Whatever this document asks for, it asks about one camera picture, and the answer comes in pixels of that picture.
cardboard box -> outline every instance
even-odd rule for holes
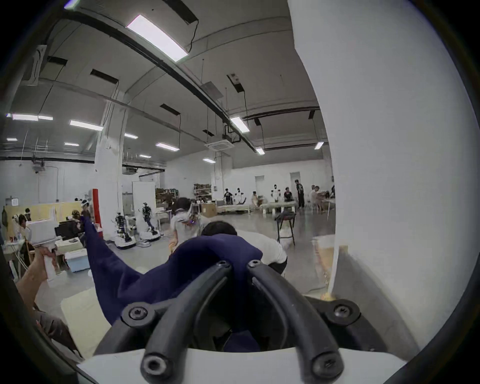
[[[215,203],[202,203],[201,213],[205,217],[216,216],[216,205],[215,205]]]

white wall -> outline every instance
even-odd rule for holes
[[[232,168],[231,157],[222,157],[223,188],[235,193],[237,188],[246,195],[250,201],[252,192],[256,190],[255,176],[264,176],[268,190],[273,189],[274,184],[281,189],[282,193],[286,187],[291,187],[290,173],[300,172],[300,181],[306,191],[310,190],[312,184],[318,185],[320,190],[332,188],[332,169],[329,160],[307,160],[294,161],[289,163],[268,164],[256,167]]]
[[[408,1],[289,0],[332,152],[336,245],[421,347],[479,254],[479,128],[439,37]]]
[[[0,161],[0,202],[19,198],[20,205],[73,201],[93,188],[93,164],[46,161],[45,171],[35,173],[30,160]]]
[[[192,198],[194,183],[210,184],[212,165],[202,160],[208,156],[208,151],[201,151],[169,161],[165,167],[163,188],[176,188],[180,197]]]

hand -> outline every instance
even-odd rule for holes
[[[28,268],[28,270],[35,276],[35,278],[39,279],[40,281],[44,281],[47,279],[47,272],[45,270],[44,262],[45,256],[51,258],[51,262],[56,268],[57,259],[55,258],[55,254],[50,252],[46,247],[38,247],[35,249],[35,257],[30,265],[30,268]]]

air conditioning unit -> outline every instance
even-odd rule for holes
[[[233,148],[235,147],[230,141],[228,140],[220,140],[220,141],[216,141],[214,143],[208,143],[208,144],[205,144],[205,146],[208,148],[208,149],[211,149],[212,151],[224,151],[226,149],[230,149],[230,148]]]
[[[125,167],[122,170],[122,174],[123,175],[134,175],[135,173],[137,173],[137,170],[138,170],[137,168]]]

man in white shirt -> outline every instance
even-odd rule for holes
[[[287,254],[282,246],[274,239],[256,232],[237,231],[225,221],[212,221],[202,231],[202,236],[213,236],[219,233],[240,236],[249,244],[262,251],[262,263],[282,274],[287,266]]]

